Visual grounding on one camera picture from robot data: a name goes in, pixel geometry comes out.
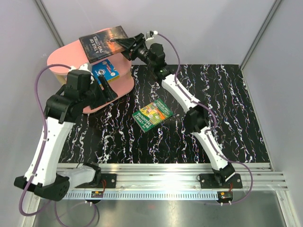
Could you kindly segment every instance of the table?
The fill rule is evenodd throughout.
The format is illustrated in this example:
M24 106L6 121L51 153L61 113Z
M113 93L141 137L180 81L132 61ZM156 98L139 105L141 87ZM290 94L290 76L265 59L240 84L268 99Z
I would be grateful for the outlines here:
M152 80L145 65L134 65L132 75L135 87L129 94L77 120L65 142L60 162L209 163L195 137L184 133L185 114L172 95ZM270 162L238 65L182 65L178 78L214 111L218 127L213 134L227 158ZM143 133L132 114L157 98L161 98L174 115Z

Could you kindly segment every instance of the green book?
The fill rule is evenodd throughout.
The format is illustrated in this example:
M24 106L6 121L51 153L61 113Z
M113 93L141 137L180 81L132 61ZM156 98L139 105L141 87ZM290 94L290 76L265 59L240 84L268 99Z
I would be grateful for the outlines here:
M133 118L141 129L146 132L172 115L173 112L160 98L158 98L154 102L143 107L141 110L133 113Z

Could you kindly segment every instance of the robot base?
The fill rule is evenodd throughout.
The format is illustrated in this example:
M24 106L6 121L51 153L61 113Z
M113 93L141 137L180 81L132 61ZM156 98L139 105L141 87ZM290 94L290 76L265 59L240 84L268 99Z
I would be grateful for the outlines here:
M221 186L215 179L215 174L199 174L197 176L198 181L200 182L201 189L230 189L231 183L233 188L241 189L243 188L242 180L240 174L235 174L230 180L225 183L222 183Z

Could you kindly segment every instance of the metal floor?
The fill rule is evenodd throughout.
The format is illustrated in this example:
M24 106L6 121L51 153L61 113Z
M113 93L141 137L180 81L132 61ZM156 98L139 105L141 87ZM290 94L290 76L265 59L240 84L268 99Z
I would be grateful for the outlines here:
M234 192L234 201L242 197ZM57 203L61 221L71 227L85 226L93 216L93 208L82 204L67 212L79 200ZM274 191L252 192L232 206L204 205L203 201L130 201L103 200L97 204L95 227L286 227ZM35 218L35 227L60 227L54 216L53 203Z

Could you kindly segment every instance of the a tale of two cities book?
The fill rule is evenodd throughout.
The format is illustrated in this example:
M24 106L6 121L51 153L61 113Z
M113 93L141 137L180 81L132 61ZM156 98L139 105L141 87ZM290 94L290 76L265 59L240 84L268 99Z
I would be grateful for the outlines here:
M95 34L80 37L79 40L90 63L109 57L124 49L113 42L115 38L127 38L122 26L106 29Z

